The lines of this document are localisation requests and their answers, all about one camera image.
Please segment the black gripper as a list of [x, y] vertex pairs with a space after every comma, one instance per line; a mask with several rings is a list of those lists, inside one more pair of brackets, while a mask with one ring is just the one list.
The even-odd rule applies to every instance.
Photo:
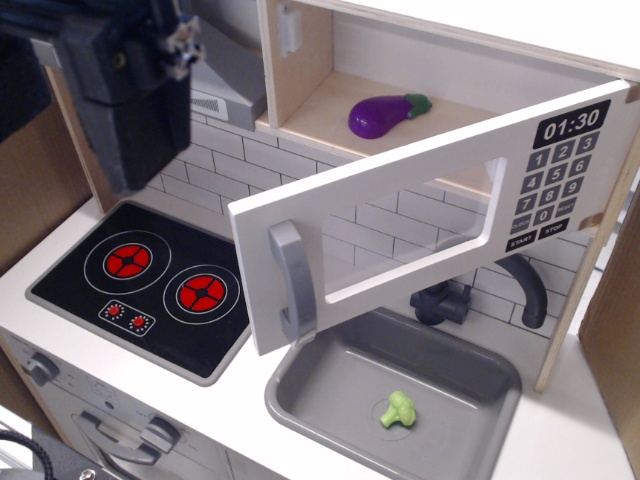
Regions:
[[199, 19], [178, 1], [72, 1], [55, 41], [111, 190], [142, 189], [190, 144]]

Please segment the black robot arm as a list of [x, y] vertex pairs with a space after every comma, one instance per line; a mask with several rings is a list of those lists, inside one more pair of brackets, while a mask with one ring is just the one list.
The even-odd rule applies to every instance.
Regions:
[[199, 19], [178, 1], [4, 1], [1, 137], [47, 108], [60, 68], [111, 190], [142, 189], [191, 141]]

